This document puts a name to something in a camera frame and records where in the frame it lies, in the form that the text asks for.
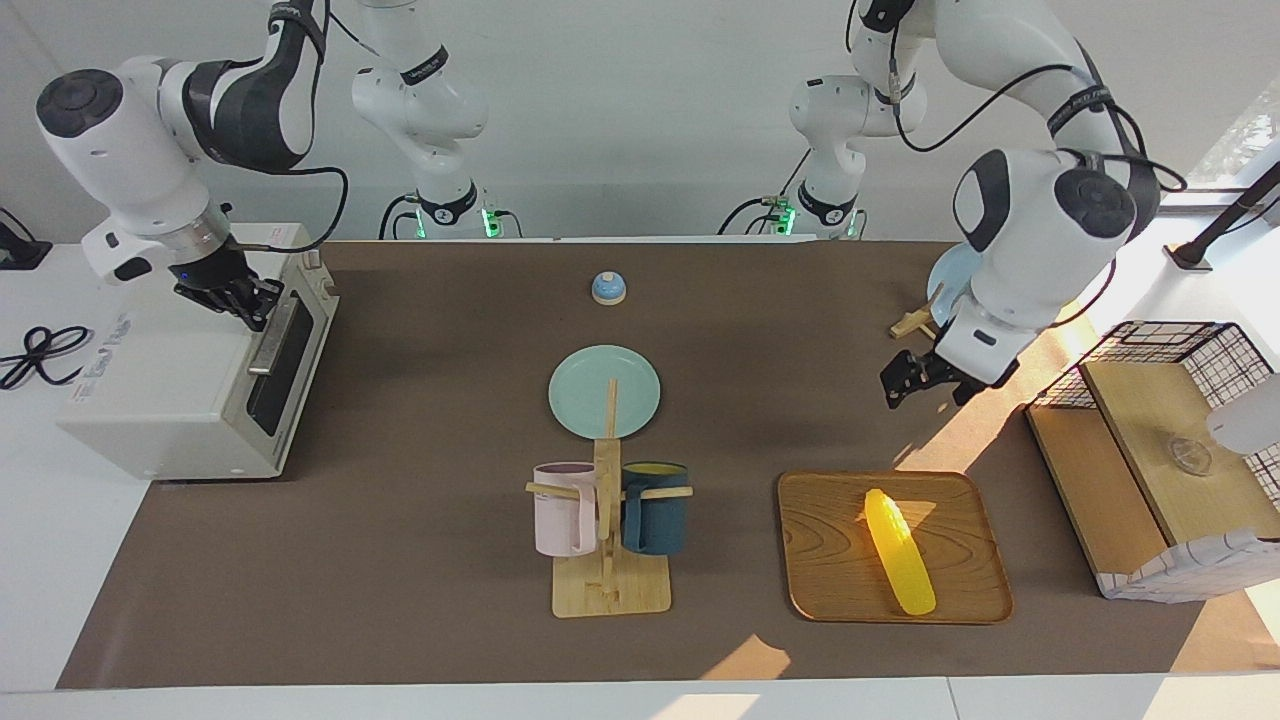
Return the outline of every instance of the window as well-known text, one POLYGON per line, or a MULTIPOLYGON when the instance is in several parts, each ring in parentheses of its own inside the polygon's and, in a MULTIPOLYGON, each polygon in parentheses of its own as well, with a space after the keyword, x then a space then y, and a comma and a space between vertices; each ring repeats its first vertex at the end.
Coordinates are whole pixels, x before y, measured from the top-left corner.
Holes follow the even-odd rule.
POLYGON ((1230 187, 1235 174, 1280 136, 1280 78, 1249 105, 1187 179, 1192 187, 1230 187))

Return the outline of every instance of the white wall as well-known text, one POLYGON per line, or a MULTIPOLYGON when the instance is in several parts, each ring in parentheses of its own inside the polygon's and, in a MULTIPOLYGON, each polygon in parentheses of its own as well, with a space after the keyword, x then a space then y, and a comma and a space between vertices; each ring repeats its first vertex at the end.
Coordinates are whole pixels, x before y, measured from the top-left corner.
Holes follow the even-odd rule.
MULTIPOLYGON (((1189 169, 1280 73, 1274 0, 1050 0, 1143 123, 1155 156, 1189 169)), ((353 0, 334 9, 358 28, 353 0)), ((485 87, 492 120, 470 143, 476 177, 531 234, 714 232, 746 197, 776 192, 805 145, 787 119, 801 79, 847 72, 845 0, 435 1, 456 68, 485 87)), ((265 10, 248 0, 0 0, 0 202, 37 234, 76 240, 105 215, 44 147, 35 97, 60 69, 136 54, 252 58, 265 10), (32 37, 22 37, 22 26, 32 37), (44 58, 40 46, 49 50, 44 58)), ((367 55, 335 32, 307 164, 355 181, 338 237, 369 237, 387 200, 410 190, 390 143, 351 109, 367 55)), ((938 137, 983 94, 923 53, 938 137)), ((952 237, 950 200, 968 164, 995 146, 1043 146, 1043 123, 1012 101, 952 145, 918 156, 868 141, 864 201, 873 237, 952 237)), ((210 167, 236 219, 302 219, 319 232, 329 179, 264 178, 210 167)))

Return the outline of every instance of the mug handle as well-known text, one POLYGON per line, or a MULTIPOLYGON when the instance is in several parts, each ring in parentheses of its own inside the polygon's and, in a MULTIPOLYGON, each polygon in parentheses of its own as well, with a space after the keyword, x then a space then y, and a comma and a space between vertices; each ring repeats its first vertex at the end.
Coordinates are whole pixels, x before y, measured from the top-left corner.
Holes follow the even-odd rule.
POLYGON ((577 542, 570 546, 573 552, 582 552, 584 538, 595 539, 595 502, 586 502, 588 492, 594 496, 595 488, 577 487, 577 542))
POLYGON ((644 551, 644 544, 640 543, 640 507, 644 506, 644 500, 640 500, 640 493, 627 493, 627 521, 622 528, 622 543, 627 547, 636 548, 637 552, 644 551))

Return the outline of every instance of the white cup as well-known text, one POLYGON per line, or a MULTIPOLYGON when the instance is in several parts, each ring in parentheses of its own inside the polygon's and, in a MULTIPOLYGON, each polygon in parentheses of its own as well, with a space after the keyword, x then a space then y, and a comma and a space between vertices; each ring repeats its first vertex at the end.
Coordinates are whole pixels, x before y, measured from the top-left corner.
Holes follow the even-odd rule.
POLYGON ((534 468, 534 482, 573 489, 577 500, 534 493, 534 544, 550 557, 595 552, 595 465, 548 462, 534 468))

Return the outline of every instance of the dark blue mug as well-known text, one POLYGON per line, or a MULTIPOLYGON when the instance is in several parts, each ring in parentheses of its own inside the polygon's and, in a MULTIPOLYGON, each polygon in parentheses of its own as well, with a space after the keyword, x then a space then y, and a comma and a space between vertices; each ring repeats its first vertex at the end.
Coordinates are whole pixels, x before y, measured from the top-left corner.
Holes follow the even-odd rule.
POLYGON ((689 468, 675 462, 628 462, 622 466, 622 547, 640 555, 675 555, 685 547, 687 498, 643 500, 646 489, 689 484, 689 468))

